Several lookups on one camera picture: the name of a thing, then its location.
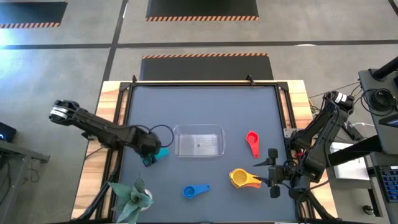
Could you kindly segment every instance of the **artificial plant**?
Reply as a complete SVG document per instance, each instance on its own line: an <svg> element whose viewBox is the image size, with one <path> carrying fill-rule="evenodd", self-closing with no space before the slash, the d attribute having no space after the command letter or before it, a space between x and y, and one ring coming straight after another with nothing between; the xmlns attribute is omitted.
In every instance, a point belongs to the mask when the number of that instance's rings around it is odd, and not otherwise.
<svg viewBox="0 0 398 224"><path fill-rule="evenodd" d="M145 183L140 177L135 181L133 187L110 182L108 182L108 184L112 187L113 192L120 198L120 201L122 201L121 204L112 208L114 211L122 211L116 223L128 220L129 224L135 224L141 209L154 203L145 193Z"/></svg>

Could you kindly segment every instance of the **concrete floor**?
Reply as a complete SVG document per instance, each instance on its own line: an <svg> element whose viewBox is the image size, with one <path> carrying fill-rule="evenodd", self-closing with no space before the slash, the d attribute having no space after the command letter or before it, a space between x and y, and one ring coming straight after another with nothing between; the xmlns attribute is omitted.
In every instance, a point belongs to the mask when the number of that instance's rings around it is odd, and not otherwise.
<svg viewBox="0 0 398 224"><path fill-rule="evenodd" d="M110 44L122 0L69 0L60 27L0 29L1 45ZM397 40L398 17L387 0L257 0L256 22L145 22L147 1L128 4L119 43L307 40ZM316 47L191 47L117 49L110 80L139 75L141 57L154 54L265 52L276 80L304 80L309 96L353 83L358 71L397 56L398 45ZM75 100L94 112L109 49L0 50L0 121L18 129L16 143L51 155L35 164L40 182L26 183L10 223L50 223L70 218L87 141L77 128L51 123L56 99ZM355 86L342 89L350 93ZM321 97L312 99L320 105ZM360 106L352 123L372 123ZM358 128L370 137L375 130ZM366 190L332 191L341 218L364 222ZM386 223L385 218L370 222Z"/></svg>

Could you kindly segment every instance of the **orange and black stripe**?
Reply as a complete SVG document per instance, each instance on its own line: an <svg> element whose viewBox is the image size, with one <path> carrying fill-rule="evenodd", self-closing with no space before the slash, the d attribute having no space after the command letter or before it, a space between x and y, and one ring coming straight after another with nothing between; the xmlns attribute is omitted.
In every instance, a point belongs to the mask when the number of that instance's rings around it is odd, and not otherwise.
<svg viewBox="0 0 398 224"><path fill-rule="evenodd" d="M182 21L258 21L258 16L151 16L148 22Z"/></svg>
<svg viewBox="0 0 398 224"><path fill-rule="evenodd" d="M58 27L59 22L31 22L20 24L0 24L0 29L20 29L20 28L51 28Z"/></svg>
<svg viewBox="0 0 398 224"><path fill-rule="evenodd" d="M146 55L146 58L182 58L182 57L247 57L247 56L265 56L267 53L236 53L236 54L185 54L185 55Z"/></svg>

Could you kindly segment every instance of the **clear plastic container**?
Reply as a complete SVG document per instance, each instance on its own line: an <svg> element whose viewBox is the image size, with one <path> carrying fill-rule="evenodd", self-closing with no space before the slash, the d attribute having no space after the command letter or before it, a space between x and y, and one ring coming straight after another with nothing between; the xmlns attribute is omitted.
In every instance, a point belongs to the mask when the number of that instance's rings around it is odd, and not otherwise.
<svg viewBox="0 0 398 224"><path fill-rule="evenodd" d="M224 129L217 124L177 125L175 154L180 157L215 157L224 154Z"/></svg>

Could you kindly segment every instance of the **desk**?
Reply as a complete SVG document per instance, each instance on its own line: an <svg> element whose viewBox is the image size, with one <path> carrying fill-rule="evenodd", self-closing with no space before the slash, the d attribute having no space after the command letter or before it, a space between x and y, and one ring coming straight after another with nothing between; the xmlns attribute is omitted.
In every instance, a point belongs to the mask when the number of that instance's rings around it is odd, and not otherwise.
<svg viewBox="0 0 398 224"><path fill-rule="evenodd" d="M292 108L295 116L295 123L298 128L305 128L312 120L312 115L308 103L308 96L305 91L304 82L302 80L289 80L285 81L289 84L290 99L292 102ZM96 114L104 119L110 121L114 118L114 112L116 107L116 101L118 98L120 82L104 82L101 90L101 95L98 102L98 109ZM122 111L124 111L126 99L123 98ZM282 97L283 112L286 118L287 127L290 126L289 112L287 110L287 103ZM123 120L124 112L119 116L119 120ZM88 145L87 154L95 151L99 148L98 142L91 142ZM104 165L106 158L106 150L99 151L96 154L90 156L83 165L83 171L80 178L80 183L76 195L75 205L73 207L72 218L78 217L86 207L91 203L92 199L98 193L100 189ZM321 182L327 180L327 174L324 173ZM337 216L336 208L331 194L330 186L324 185L323 187L317 188L313 192L319 199L321 204L331 213L333 216ZM108 210L109 195L104 203L104 211Z"/></svg>

